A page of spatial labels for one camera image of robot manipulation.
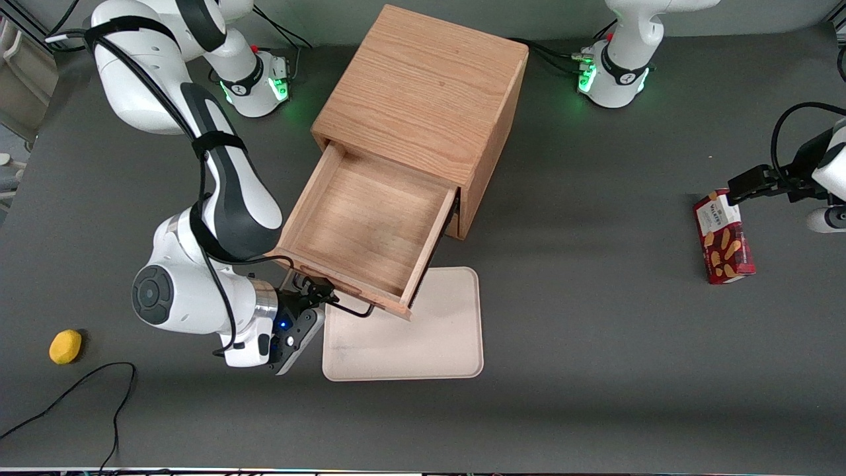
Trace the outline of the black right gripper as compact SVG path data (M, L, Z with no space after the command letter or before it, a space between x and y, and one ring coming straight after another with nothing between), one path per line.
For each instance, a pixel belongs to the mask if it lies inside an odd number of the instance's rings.
M320 305L339 302L335 287L324 277L294 274L293 290L279 290L273 319L271 361L295 361L321 330Z

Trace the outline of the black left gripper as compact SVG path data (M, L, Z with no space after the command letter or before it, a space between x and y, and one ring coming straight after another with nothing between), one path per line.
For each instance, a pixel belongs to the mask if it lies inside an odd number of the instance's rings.
M727 201L731 206L752 198L787 194L789 202L804 199L827 201L829 193L813 180L813 171L821 165L833 130L828 129L798 148L794 160L787 166L787 178L771 165L758 165L728 181Z

